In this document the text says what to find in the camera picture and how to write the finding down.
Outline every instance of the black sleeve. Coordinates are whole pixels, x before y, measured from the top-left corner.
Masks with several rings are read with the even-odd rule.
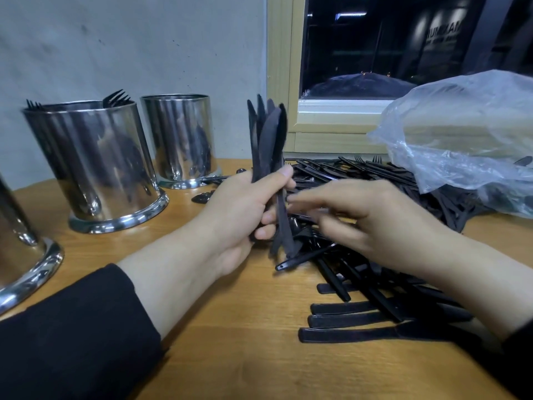
[[[164,355],[114,264],[0,322],[0,398],[121,399]]]

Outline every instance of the metal cylinder container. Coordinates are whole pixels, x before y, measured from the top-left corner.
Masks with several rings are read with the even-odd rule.
[[[203,178],[221,174],[213,153],[207,95],[147,95],[141,100],[154,138],[161,187],[196,188]]]
[[[23,114],[70,203],[70,228],[109,233],[143,223],[168,204],[135,102],[81,101]]]
[[[33,231],[0,178],[0,314],[30,296],[62,260],[58,244]]]

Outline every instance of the window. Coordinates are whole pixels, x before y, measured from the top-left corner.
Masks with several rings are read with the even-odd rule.
[[[291,1],[296,139],[364,134],[392,100],[427,82],[491,69],[533,76],[533,0]],[[357,140],[350,149],[367,149]]]

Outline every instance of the clear plastic bag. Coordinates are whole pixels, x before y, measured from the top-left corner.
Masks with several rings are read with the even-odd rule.
[[[490,208],[533,218],[533,78],[491,70],[425,84],[395,100],[368,134],[413,172],[422,193],[476,189]]]

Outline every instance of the white wall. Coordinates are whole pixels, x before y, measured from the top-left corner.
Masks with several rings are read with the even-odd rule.
[[[13,189],[53,177],[26,98],[120,88],[210,95],[215,154],[248,158],[246,100],[266,94],[266,65],[266,0],[0,0],[0,173]]]

